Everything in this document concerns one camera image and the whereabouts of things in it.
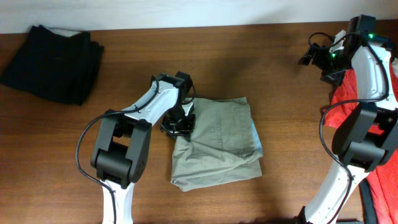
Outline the khaki shorts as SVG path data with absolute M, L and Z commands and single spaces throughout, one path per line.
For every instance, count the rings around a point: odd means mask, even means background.
M 247 99 L 196 98 L 193 105 L 195 127 L 177 137 L 171 184 L 187 192 L 260 177 L 264 153 Z

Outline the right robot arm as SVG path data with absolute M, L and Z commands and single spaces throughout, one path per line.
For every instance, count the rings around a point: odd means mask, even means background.
M 356 75 L 355 109 L 335 131 L 331 147 L 333 159 L 320 190 L 302 207 L 297 223 L 336 223 L 341 209 L 358 184 L 377 166 L 384 165 L 397 148 L 397 100 L 389 66 L 392 40 L 375 33 L 376 18 L 360 15 L 350 19 L 329 46 L 309 42 L 298 61 L 322 70 L 321 80 L 341 85 L 345 71 Z

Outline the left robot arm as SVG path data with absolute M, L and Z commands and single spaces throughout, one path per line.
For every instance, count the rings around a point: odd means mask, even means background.
M 161 73 L 151 78 L 150 89 L 133 105 L 108 110 L 100 126 L 90 164 L 103 188 L 103 223 L 132 223 L 134 185 L 147 165 L 152 128 L 170 137 L 189 136 L 195 126 L 193 90 L 189 74 Z

